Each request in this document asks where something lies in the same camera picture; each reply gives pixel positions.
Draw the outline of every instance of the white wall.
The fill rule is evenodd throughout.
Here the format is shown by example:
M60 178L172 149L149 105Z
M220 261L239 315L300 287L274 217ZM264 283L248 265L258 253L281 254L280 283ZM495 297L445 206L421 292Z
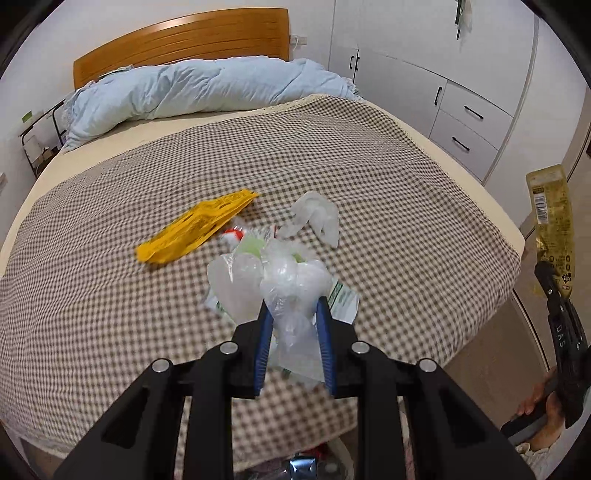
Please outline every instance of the white wall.
M294 57L328 67L334 5L335 0L65 0L26 39L0 79L0 171L8 180L0 194L0 242L34 182L17 140L20 119L29 110L47 110L73 90L74 60L169 18L230 7L286 7L291 33L308 37ZM43 122L35 127L40 140L51 137L51 121Z
M525 175L561 163L577 127L587 84L550 27L540 20L531 83L505 151L485 184L520 226L531 211Z

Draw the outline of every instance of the wooden headboard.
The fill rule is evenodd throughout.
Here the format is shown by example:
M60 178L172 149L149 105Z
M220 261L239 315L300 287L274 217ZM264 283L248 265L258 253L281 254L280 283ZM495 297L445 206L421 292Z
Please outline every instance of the wooden headboard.
M119 67L267 55L290 59L285 8L234 8L167 20L116 38L74 62L74 87Z

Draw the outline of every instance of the beige bed sheet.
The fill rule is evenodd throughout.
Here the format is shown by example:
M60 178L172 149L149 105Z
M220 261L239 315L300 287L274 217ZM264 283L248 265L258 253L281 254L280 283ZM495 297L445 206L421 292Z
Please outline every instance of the beige bed sheet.
M220 122L240 116L255 115L269 109L261 109L260 111L253 112L196 113L152 121L126 122L120 124L108 134L74 151L64 154L60 153L52 160L35 182L35 185L33 185L8 231L8 235L0 251L0 276L4 275L6 271L8 258L22 221L31 211L35 201L59 183L120 153L144 145L152 140L165 137L166 135L180 132L196 125ZM450 178L464 190L491 222L497 226L513 249L521 255L525 245L521 232L484 187L456 160L451 158L428 138L402 120L388 112L386 113L406 132L421 150L435 160Z

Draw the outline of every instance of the drawer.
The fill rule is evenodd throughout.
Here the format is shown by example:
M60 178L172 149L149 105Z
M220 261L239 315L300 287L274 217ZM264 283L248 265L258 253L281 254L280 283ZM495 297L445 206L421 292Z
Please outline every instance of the drawer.
M441 110L474 130L497 150L513 120L511 115L497 106L453 82L447 84Z
M486 176L498 151L466 125L441 110L437 114L430 139L480 180Z

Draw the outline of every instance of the human hand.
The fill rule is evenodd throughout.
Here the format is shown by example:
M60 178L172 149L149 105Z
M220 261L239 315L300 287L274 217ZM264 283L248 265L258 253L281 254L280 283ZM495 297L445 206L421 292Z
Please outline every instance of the human hand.
M546 384L555 373L556 367L545 375L543 382L534 386L531 397L519 404L517 408L518 416L523 414L529 415L534 411L535 405L544 397ZM546 399L546 416L546 425L528 441L533 451L549 448L558 440L564 429L564 414L562 413L562 405L556 392L552 392L548 396L548 399Z

